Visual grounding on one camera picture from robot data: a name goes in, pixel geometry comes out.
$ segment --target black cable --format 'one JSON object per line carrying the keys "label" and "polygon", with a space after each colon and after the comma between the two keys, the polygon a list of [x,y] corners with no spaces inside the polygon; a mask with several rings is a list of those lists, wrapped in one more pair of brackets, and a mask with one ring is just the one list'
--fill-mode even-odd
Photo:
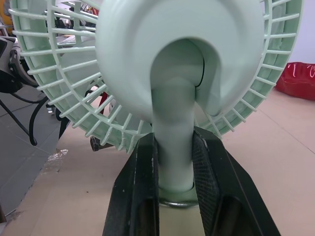
{"label": "black cable", "polygon": [[15,111],[18,111],[18,110],[20,110],[20,109],[23,109],[23,108],[26,108],[26,107],[30,107],[30,106],[32,106],[33,104],[29,104],[29,105],[27,105],[27,106],[24,106],[24,107],[20,107],[20,108],[18,108],[18,109],[15,109],[15,110],[13,110],[13,111],[11,111],[12,113],[13,112],[15,112]]}
{"label": "black cable", "polygon": [[29,131],[20,123],[16,116],[5,106],[5,104],[0,100],[0,106],[5,109],[5,111],[12,117],[12,119],[17,123],[17,125],[28,135],[30,136]]}
{"label": "black cable", "polygon": [[40,110],[40,108],[42,106],[44,106],[44,104],[48,101],[48,97],[44,97],[40,103],[36,106],[35,110],[33,111],[32,115],[31,115],[31,119],[30,119],[30,124],[29,124],[29,131],[30,131],[30,142],[33,146],[37,145],[37,141],[34,138],[34,122],[35,122],[35,118],[37,116],[38,111]]}
{"label": "black cable", "polygon": [[42,99],[41,99],[41,100],[38,100],[38,101],[30,101],[30,100],[27,100],[27,99],[25,99],[25,98],[20,97],[19,95],[15,94],[15,93],[11,93],[11,95],[14,96],[14,97],[16,97],[17,99],[23,101],[23,102],[28,102],[28,103],[32,103],[32,104],[38,104],[38,103],[40,103],[40,101],[42,100]]}

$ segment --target red bag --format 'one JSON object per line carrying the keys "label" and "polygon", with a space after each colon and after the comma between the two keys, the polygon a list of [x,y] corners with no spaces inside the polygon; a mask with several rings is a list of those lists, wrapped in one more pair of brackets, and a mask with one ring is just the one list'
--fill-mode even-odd
{"label": "red bag", "polygon": [[315,101],[315,64],[288,63],[276,89],[291,96]]}

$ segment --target mint green fan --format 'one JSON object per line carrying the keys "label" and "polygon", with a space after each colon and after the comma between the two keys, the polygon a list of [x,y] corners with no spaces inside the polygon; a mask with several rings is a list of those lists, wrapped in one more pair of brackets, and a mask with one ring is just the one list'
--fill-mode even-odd
{"label": "mint green fan", "polygon": [[[256,111],[290,57],[303,4],[302,0],[63,2],[74,7],[72,12],[60,8],[61,2],[11,2],[14,33],[38,89],[62,112],[61,117],[85,130],[86,137],[95,136],[102,145],[110,143],[130,153],[153,127],[165,156],[172,148],[187,152],[182,144],[186,124],[221,138]],[[99,16],[81,11],[83,4],[99,9]],[[56,28],[56,17],[73,20],[74,29]],[[56,37],[64,35],[74,39],[58,42]],[[186,80],[168,82],[178,75]],[[184,95],[191,85],[194,94]],[[94,86],[97,89],[85,96]],[[93,107],[103,92],[108,98]],[[180,101],[173,100],[174,93]],[[108,115],[100,113],[110,106]],[[174,137],[181,144],[175,141],[171,146]]]}

